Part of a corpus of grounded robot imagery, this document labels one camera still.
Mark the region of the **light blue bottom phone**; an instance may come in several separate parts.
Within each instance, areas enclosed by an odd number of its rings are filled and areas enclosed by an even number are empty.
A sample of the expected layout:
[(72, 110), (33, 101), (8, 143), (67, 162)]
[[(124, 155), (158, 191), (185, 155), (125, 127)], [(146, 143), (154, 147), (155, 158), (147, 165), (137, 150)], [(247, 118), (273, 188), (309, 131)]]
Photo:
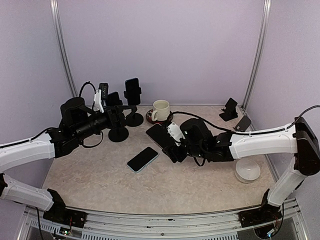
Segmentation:
[(159, 156), (159, 153), (151, 147), (147, 147), (127, 162), (127, 166), (134, 172), (139, 173)]

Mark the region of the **black plate phone stand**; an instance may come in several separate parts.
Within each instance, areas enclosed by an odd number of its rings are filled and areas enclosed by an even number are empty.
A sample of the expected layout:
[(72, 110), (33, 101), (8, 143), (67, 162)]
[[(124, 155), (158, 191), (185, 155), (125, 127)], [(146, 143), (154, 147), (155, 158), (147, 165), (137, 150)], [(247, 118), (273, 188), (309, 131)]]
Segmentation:
[(233, 129), (236, 132), (245, 132), (250, 127), (251, 123), (251, 119), (244, 115)]

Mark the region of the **tall black clamp phone stand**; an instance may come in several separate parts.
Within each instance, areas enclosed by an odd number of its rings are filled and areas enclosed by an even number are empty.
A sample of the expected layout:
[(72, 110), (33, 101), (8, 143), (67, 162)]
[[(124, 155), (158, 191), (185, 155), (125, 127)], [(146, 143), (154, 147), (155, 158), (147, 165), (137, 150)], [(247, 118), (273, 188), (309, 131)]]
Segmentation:
[(126, 125), (129, 127), (138, 127), (144, 122), (144, 118), (140, 113), (137, 113), (137, 105), (141, 103), (142, 91), (140, 87), (125, 87), (124, 97), (127, 99), (128, 106), (134, 106), (135, 110), (126, 117)]

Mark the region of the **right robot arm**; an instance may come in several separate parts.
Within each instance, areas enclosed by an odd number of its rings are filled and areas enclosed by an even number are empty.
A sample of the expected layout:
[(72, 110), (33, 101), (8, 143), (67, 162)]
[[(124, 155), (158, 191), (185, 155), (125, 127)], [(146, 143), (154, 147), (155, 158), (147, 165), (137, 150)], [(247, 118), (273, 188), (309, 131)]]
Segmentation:
[(243, 228), (274, 221), (284, 216), (281, 205), (309, 176), (320, 171), (319, 142), (303, 117), (293, 123), (260, 130), (224, 130), (213, 135), (201, 118), (190, 118), (180, 126), (169, 122), (161, 128), (168, 143), (162, 149), (173, 163), (186, 157), (208, 162), (232, 162), (258, 155), (291, 154), (292, 159), (277, 182), (263, 194), (261, 205), (240, 211)]

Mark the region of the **black folding phone stand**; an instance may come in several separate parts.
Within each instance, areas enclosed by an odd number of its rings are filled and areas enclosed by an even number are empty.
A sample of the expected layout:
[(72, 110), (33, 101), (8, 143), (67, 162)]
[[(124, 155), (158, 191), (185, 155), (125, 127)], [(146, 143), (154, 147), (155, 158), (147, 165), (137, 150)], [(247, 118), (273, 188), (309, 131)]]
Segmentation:
[(224, 108), (222, 108), (222, 113), (219, 116), (225, 121), (228, 122), (230, 120), (238, 118), (238, 113), (236, 110), (238, 103), (233, 99), (229, 98)]

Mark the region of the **black phone crossing stack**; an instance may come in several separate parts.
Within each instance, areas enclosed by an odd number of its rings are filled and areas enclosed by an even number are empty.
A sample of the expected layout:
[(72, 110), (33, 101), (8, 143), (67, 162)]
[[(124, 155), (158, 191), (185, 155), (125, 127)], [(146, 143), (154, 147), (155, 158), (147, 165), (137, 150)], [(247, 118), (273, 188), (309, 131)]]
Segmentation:
[(106, 106), (122, 106), (123, 101), (120, 99), (119, 93), (117, 91), (111, 92), (107, 95)]

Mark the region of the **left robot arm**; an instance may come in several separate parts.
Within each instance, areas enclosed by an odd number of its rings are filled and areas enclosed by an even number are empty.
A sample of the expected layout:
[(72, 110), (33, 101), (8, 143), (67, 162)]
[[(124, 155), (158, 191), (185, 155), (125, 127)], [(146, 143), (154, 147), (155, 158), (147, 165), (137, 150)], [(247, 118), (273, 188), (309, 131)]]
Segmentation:
[(0, 198), (37, 208), (44, 217), (54, 222), (66, 222), (70, 211), (59, 193), (41, 189), (18, 181), (7, 171), (33, 162), (54, 160), (71, 154), (84, 146), (92, 135), (102, 135), (103, 130), (125, 127), (126, 120), (137, 111), (133, 105), (101, 106), (93, 110), (82, 97), (73, 97), (60, 107), (61, 122), (38, 135), (0, 147)]

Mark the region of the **short black phone stand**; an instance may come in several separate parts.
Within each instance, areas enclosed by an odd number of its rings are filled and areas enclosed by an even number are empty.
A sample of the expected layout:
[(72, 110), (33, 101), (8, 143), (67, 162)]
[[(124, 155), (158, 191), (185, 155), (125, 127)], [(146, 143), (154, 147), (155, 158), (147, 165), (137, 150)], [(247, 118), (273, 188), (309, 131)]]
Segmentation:
[(107, 113), (111, 124), (111, 128), (108, 132), (108, 138), (115, 143), (122, 142), (129, 136), (129, 131), (126, 129), (126, 119), (122, 108), (123, 102), (122, 100), (110, 100), (107, 105), (109, 107)]

